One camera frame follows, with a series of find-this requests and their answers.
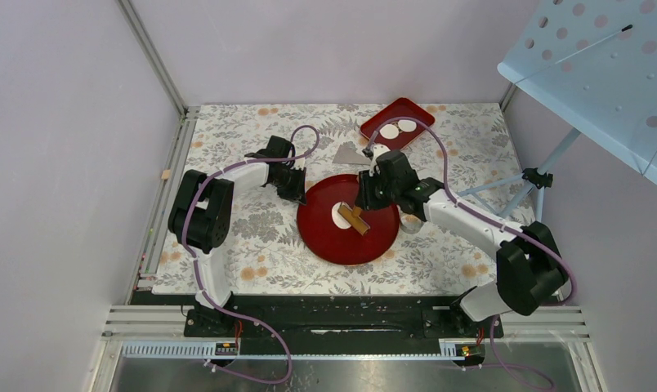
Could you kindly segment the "wooden double-ended roller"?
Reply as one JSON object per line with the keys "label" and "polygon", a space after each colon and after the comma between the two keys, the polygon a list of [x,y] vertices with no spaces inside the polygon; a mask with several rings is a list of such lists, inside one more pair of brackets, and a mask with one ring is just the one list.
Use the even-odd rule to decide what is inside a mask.
{"label": "wooden double-ended roller", "polygon": [[361,217],[362,209],[360,207],[351,207],[345,202],[341,202],[337,208],[337,214],[345,220],[360,235],[369,232],[369,224]]}

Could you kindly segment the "white dough ball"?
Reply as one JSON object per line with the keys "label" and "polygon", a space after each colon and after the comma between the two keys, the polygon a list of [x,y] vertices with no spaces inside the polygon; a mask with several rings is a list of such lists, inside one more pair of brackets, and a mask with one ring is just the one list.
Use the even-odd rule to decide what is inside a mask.
{"label": "white dough ball", "polygon": [[339,213],[339,208],[344,204],[344,202],[338,202],[335,203],[332,206],[331,210],[331,217],[333,224],[338,227],[339,229],[349,229],[351,227],[351,223],[346,220],[340,213]]}

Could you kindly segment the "round red tray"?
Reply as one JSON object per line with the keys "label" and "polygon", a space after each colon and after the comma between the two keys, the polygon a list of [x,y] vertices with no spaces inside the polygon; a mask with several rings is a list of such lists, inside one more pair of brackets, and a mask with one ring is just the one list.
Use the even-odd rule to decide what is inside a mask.
{"label": "round red tray", "polygon": [[332,206],[353,202],[358,193],[356,174],[327,177],[306,191],[306,205],[297,209],[297,228],[302,241],[319,258],[337,265],[361,265],[387,252],[400,230],[396,206],[362,212],[370,230],[360,235],[352,227],[339,229],[333,224]]}

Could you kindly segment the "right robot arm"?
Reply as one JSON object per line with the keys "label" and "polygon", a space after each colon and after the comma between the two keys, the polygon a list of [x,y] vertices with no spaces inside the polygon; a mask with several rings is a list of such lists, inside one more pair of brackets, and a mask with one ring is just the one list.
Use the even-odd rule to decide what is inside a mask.
{"label": "right robot arm", "polygon": [[471,336],[497,314],[529,316],[571,281],[546,225],[506,220],[460,198],[438,180],[419,178],[399,150],[378,145],[363,153],[370,168],[358,174],[356,207],[376,211],[397,206],[462,237],[494,259],[496,279],[467,290],[451,306],[450,323],[457,334]]}

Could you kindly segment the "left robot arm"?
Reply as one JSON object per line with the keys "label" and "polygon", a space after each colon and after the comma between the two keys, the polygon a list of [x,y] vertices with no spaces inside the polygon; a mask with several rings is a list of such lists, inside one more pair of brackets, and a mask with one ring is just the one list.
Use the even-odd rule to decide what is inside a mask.
{"label": "left robot arm", "polygon": [[231,332],[235,319],[257,321],[226,308],[233,293],[226,277],[224,243],[231,228],[235,198],[272,185],[279,198],[306,204],[305,159],[318,144],[316,141],[306,152],[295,155],[291,140],[272,136],[264,149],[213,174],[189,170],[182,177],[168,217],[168,230],[193,257],[195,299],[209,308],[203,322],[215,335]]}

